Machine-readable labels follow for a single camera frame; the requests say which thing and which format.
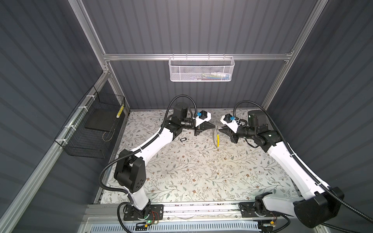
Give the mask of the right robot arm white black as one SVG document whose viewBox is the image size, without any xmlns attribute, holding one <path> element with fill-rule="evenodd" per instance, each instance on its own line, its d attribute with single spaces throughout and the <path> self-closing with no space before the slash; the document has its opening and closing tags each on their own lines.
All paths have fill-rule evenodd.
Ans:
<svg viewBox="0 0 373 233">
<path fill-rule="evenodd" d="M 254 211 L 258 216 L 278 212 L 295 216 L 306 227 L 314 228 L 338 215 L 341 203 L 333 196 L 343 199 L 344 193 L 338 187 L 332 188 L 331 193 L 323 189 L 328 184 L 310 171 L 294 152 L 288 151 L 286 142 L 264 112 L 249 111 L 246 125 L 232 114 L 222 116 L 220 121 L 224 126 L 219 131 L 229 136 L 231 142 L 237 143 L 240 138 L 253 140 L 282 167 L 299 192 L 296 198 L 280 197 L 272 191 L 256 196 Z"/>
</svg>

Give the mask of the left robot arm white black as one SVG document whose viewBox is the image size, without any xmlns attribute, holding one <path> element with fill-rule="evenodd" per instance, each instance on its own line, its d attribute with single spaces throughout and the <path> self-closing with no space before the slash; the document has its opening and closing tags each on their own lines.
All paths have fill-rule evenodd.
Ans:
<svg viewBox="0 0 373 233">
<path fill-rule="evenodd" d="M 119 154 L 114 171 L 114 179 L 125 190 L 131 205 L 139 211 L 149 210 L 151 201 L 143 188 L 146 176 L 146 166 L 150 160 L 167 144 L 176 139 L 184 129 L 194 130 L 194 135 L 213 129 L 214 124 L 210 112 L 202 110 L 188 117 L 189 107 L 185 103 L 177 103 L 173 113 L 166 114 L 166 120 L 161 128 L 139 147 L 130 151 L 123 150 Z"/>
</svg>

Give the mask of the items inside white basket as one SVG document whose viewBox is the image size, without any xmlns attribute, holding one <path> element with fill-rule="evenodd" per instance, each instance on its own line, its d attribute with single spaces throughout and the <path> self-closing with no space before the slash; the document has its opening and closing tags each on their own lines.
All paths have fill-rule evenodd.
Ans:
<svg viewBox="0 0 373 233">
<path fill-rule="evenodd" d="M 196 76 L 191 76 L 192 80 L 196 81 L 231 81 L 231 74 L 225 72 L 201 73 Z"/>
</svg>

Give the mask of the yellow marker in basket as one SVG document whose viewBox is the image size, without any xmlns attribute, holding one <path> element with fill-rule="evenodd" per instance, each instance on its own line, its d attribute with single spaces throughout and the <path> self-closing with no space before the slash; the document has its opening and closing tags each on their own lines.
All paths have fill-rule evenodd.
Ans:
<svg viewBox="0 0 373 233">
<path fill-rule="evenodd" d="M 124 110 L 124 104 L 120 107 L 119 111 L 117 112 L 116 118 L 120 118 L 123 110 Z"/>
</svg>

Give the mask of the black pad in basket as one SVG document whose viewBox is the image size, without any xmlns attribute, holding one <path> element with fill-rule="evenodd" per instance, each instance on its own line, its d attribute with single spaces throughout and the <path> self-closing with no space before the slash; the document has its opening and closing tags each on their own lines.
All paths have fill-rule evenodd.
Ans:
<svg viewBox="0 0 373 233">
<path fill-rule="evenodd" d="M 111 110 L 95 109 L 85 123 L 85 128 L 90 130 L 110 132 L 118 122 L 117 113 Z"/>
</svg>

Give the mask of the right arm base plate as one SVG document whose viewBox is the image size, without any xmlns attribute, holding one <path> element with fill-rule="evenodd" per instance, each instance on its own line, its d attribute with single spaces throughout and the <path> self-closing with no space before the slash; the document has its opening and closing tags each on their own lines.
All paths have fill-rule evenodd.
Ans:
<svg viewBox="0 0 373 233">
<path fill-rule="evenodd" d="M 255 202 L 240 202 L 238 207 L 243 218 L 261 217 L 255 211 Z"/>
</svg>

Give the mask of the aluminium mounting rail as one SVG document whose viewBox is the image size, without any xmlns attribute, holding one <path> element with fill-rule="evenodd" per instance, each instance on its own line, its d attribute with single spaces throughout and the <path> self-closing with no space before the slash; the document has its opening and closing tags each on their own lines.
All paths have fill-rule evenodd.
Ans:
<svg viewBox="0 0 373 233">
<path fill-rule="evenodd" d="M 201 221 L 218 221 L 218 220 L 270 220 L 280 219 L 279 213 L 286 214 L 289 218 L 296 218 L 295 214 L 291 214 L 289 208 L 284 210 L 278 204 L 271 205 L 267 209 L 270 210 L 267 214 L 258 214 L 261 217 L 243 218 L 239 210 L 238 204 L 240 202 L 254 202 L 254 201 L 211 201 L 211 202 L 178 202 L 178 203 L 153 203 L 164 205 L 164 214 L 161 221 L 177 221 L 177 220 L 201 220 Z M 108 221 L 118 222 L 118 216 L 123 220 L 124 208 L 123 205 L 118 209 L 118 204 L 91 204 L 87 207 L 83 216 L 82 224 L 87 224 L 89 221 Z"/>
</svg>

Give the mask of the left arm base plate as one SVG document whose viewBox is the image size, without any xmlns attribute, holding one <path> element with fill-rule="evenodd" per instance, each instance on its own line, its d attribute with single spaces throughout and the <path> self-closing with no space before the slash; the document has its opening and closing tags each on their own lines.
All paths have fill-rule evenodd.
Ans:
<svg viewBox="0 0 373 233">
<path fill-rule="evenodd" d="M 162 220 L 164 214 L 164 205 L 151 204 L 146 206 L 143 210 L 138 210 L 129 204 L 125 206 L 123 213 L 123 220 L 125 221 Z"/>
</svg>

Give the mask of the aluminium frame crossbar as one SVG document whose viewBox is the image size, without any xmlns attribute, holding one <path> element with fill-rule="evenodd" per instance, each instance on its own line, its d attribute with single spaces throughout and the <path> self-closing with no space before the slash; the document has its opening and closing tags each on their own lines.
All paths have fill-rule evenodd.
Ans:
<svg viewBox="0 0 373 233">
<path fill-rule="evenodd" d="M 288 61 L 291 53 L 270 53 L 270 54 L 110 54 L 103 55 L 106 61 L 168 61 L 168 60 L 229 60 L 237 61 Z"/>
</svg>

